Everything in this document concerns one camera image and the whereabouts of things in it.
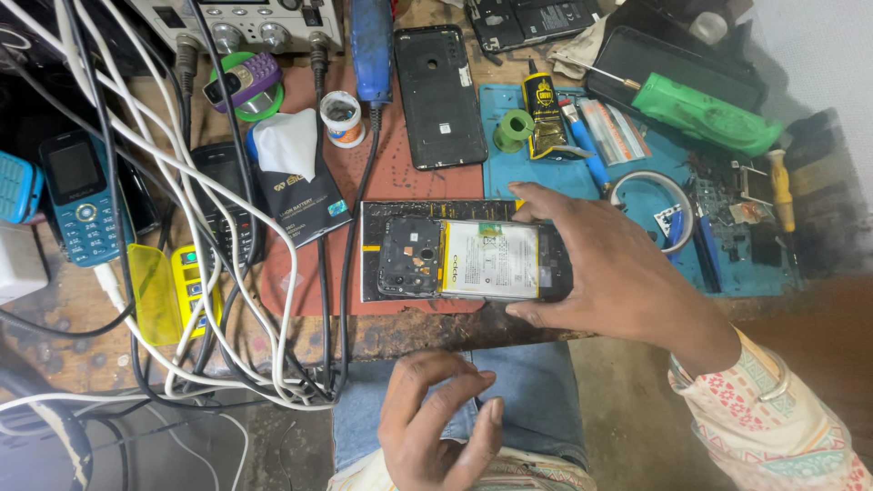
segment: concrete floor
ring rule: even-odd
[[[570,352],[590,473],[599,489],[735,489],[691,433],[691,414],[667,384],[665,351],[595,338],[570,342]],[[247,413],[251,443],[242,489],[325,489],[333,473],[327,412],[281,411],[264,405]]]

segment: patterned shirt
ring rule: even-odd
[[[726,371],[691,380],[671,360],[670,386],[688,403],[691,429],[712,460],[747,491],[873,491],[842,421],[776,356],[742,333],[739,338],[739,361]],[[787,389],[769,398],[786,379]],[[380,449],[336,474],[328,489],[396,488]],[[474,489],[595,491],[596,485],[566,460],[503,447]]]

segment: blue jeans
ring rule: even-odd
[[[478,400],[503,397],[504,446],[588,468],[576,376],[565,342],[477,349],[462,355],[480,370],[497,373],[497,381]],[[376,429],[394,364],[388,360],[349,365],[345,393],[333,408],[336,472],[379,449]],[[477,400],[467,401],[443,430],[443,438],[469,439],[477,414]]]

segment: blue screwdriver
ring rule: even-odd
[[[573,132],[576,144],[583,150],[594,153],[594,155],[586,157],[585,163],[588,165],[588,170],[591,172],[591,177],[595,180],[595,184],[602,191],[603,196],[607,196],[612,188],[609,174],[606,173],[603,160],[597,155],[597,148],[595,148],[594,142],[591,141],[588,130],[585,129],[585,123],[579,118],[576,106],[570,99],[559,101],[558,106],[560,106],[560,111],[564,114],[564,117],[567,118],[567,123],[570,125],[570,130]]]

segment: black phone back cover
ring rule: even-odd
[[[394,46],[412,165],[431,170],[484,162],[488,143],[461,28],[401,29]]]

